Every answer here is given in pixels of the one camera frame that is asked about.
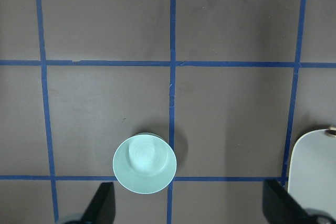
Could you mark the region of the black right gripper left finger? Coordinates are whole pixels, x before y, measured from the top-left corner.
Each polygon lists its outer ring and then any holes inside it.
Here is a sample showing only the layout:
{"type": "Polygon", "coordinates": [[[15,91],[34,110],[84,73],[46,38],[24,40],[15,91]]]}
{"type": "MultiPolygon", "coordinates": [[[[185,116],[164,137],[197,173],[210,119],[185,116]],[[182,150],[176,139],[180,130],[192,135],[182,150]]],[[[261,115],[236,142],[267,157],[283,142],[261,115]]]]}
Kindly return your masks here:
{"type": "Polygon", "coordinates": [[[114,223],[115,203],[114,183],[101,183],[83,214],[60,219],[59,223],[114,223]]]}

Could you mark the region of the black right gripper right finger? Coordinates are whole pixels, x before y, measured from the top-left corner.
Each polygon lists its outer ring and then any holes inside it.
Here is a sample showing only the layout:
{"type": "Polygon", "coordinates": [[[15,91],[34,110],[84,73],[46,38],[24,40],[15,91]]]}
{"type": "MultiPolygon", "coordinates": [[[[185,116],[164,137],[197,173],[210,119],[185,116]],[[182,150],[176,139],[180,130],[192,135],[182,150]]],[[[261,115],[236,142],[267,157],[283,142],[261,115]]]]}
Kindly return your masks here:
{"type": "Polygon", "coordinates": [[[275,179],[263,181],[262,210],[268,223],[335,223],[325,214],[309,214],[275,179]]]}

